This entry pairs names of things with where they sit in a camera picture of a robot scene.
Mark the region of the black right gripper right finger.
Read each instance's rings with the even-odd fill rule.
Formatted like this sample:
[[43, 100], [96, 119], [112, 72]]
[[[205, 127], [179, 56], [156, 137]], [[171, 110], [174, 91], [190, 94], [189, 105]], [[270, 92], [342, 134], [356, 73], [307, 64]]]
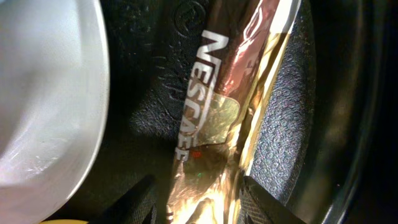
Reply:
[[239, 191], [241, 224], [305, 224], [252, 177], [244, 176]]

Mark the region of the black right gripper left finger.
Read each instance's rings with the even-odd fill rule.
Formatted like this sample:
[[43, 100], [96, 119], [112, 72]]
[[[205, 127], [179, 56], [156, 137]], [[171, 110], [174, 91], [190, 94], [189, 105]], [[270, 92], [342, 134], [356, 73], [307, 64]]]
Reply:
[[90, 224], [155, 224], [157, 187], [147, 175]]

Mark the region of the yellow bowl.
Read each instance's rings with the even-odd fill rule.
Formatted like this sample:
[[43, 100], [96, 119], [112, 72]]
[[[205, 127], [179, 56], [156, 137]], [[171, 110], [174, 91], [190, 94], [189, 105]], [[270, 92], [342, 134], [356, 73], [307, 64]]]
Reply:
[[61, 220], [47, 220], [40, 222], [39, 224], [88, 224], [88, 221], [61, 219]]

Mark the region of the brown gold coffee sachet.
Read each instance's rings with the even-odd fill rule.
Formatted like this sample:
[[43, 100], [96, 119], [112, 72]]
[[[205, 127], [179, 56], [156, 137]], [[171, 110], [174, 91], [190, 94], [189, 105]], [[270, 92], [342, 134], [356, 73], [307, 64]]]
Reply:
[[167, 223], [236, 223], [241, 187], [300, 7], [217, 1], [196, 54], [166, 204]]

